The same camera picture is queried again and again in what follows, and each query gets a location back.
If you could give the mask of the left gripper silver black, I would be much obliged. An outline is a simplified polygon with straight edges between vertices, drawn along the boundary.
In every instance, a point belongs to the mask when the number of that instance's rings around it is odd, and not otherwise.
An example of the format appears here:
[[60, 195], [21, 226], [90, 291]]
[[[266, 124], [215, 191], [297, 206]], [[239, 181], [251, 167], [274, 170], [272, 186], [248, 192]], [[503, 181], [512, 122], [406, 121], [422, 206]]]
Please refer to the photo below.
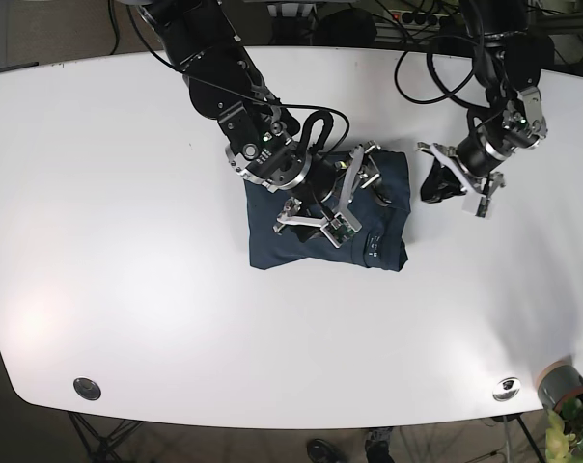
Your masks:
[[456, 147], [418, 142], [416, 150], [433, 157], [420, 189], [423, 203], [438, 204], [464, 196], [463, 209], [488, 218], [491, 197], [505, 186], [497, 168], [507, 160], [507, 148], [487, 132], [470, 133]]

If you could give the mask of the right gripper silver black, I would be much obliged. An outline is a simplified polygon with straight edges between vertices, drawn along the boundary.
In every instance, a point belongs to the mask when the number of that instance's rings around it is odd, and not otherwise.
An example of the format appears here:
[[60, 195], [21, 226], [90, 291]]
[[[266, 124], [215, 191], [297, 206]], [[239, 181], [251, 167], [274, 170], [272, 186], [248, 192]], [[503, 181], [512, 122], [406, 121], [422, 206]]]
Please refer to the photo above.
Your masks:
[[339, 249], [358, 234], [362, 225], [349, 207], [356, 191], [368, 192], [381, 207], [392, 202], [373, 155], [375, 141], [357, 145], [333, 162], [314, 157], [307, 176], [290, 192], [273, 230], [291, 228], [301, 243], [325, 237]]

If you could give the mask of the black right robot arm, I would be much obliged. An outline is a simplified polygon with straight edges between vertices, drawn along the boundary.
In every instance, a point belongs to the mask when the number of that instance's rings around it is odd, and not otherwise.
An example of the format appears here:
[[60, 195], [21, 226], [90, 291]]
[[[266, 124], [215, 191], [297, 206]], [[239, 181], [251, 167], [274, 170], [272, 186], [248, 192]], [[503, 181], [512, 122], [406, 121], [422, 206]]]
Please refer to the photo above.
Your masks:
[[325, 237], [334, 247], [362, 229], [351, 211], [354, 194], [368, 190], [380, 206], [391, 203], [373, 159], [371, 141], [331, 162], [326, 142], [344, 113], [308, 105], [299, 122], [293, 105], [267, 86], [218, 1], [127, 1], [129, 19], [141, 17], [163, 47], [158, 61], [179, 73], [194, 109], [218, 123], [228, 139], [230, 166], [246, 182], [284, 192], [273, 230], [301, 241]]

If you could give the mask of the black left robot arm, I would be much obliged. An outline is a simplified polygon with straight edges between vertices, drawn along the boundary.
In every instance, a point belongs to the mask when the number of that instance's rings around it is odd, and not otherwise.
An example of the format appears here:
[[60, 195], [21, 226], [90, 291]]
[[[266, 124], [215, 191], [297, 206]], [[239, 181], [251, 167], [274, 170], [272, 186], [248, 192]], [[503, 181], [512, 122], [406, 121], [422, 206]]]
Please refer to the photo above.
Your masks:
[[435, 85], [466, 109], [468, 134], [455, 147], [419, 144], [419, 150], [434, 158], [420, 196], [427, 204], [467, 196], [473, 214], [485, 218], [493, 193], [505, 184], [498, 167], [547, 135], [539, 89], [541, 46], [528, 32], [520, 1], [462, 1], [459, 10], [472, 41], [471, 74], [484, 88], [487, 105], [458, 98], [438, 77], [433, 56], [427, 54]]

